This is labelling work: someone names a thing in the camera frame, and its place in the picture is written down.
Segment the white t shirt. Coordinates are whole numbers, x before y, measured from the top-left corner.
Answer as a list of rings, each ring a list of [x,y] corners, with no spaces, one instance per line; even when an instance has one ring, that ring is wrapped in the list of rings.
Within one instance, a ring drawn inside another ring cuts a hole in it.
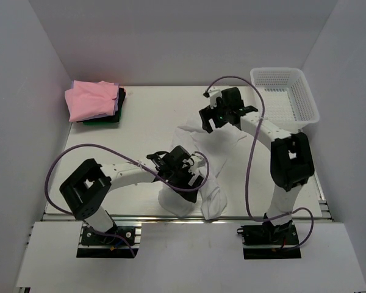
[[[202,121],[199,116],[195,115],[188,118],[174,131],[171,148],[181,145],[189,153],[199,151],[209,161],[210,175],[198,192],[202,199],[201,212],[206,220],[218,218],[227,206],[227,196],[219,186],[217,177],[232,150],[245,137],[245,132],[230,124],[213,129],[209,134],[202,129]],[[194,203],[183,199],[166,185],[163,185],[159,191],[158,201],[164,210],[178,217],[188,216],[195,207]]]

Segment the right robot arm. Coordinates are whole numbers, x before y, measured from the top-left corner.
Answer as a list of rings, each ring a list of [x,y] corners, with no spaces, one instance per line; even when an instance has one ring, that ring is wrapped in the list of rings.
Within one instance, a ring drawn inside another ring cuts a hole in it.
[[[266,120],[254,106],[246,106],[238,88],[207,89],[209,105],[199,111],[202,128],[211,133],[226,124],[253,136],[270,151],[270,175],[274,191],[270,207],[264,214],[262,234],[278,243],[289,232],[296,199],[314,175],[314,163],[307,135],[291,133]]]

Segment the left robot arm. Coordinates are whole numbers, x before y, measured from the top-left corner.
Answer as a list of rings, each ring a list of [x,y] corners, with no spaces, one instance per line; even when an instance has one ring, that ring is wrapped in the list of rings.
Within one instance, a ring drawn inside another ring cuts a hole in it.
[[[179,217],[187,214],[196,203],[198,191],[205,183],[199,170],[208,166],[204,155],[190,154],[178,145],[171,151],[158,151],[146,158],[152,166],[132,160],[106,165],[87,159],[61,184],[60,193],[74,218],[95,230],[102,243],[113,242],[118,232],[111,216],[102,207],[112,190],[139,183],[163,182],[162,195],[167,198],[167,209]]]

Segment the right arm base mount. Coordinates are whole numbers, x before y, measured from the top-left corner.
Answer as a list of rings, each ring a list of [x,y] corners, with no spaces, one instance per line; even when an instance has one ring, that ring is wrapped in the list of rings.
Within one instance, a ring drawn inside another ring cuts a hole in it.
[[[270,236],[262,225],[245,225],[236,230],[242,237],[245,260],[301,259],[298,233],[295,225],[288,231]]]

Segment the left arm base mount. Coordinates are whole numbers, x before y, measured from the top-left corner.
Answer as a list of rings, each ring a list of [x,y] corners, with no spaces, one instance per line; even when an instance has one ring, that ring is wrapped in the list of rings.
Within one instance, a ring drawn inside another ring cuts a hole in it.
[[[96,234],[83,224],[77,246],[77,258],[95,259],[133,259],[140,245],[141,228],[136,226],[117,226],[110,234],[119,237]]]

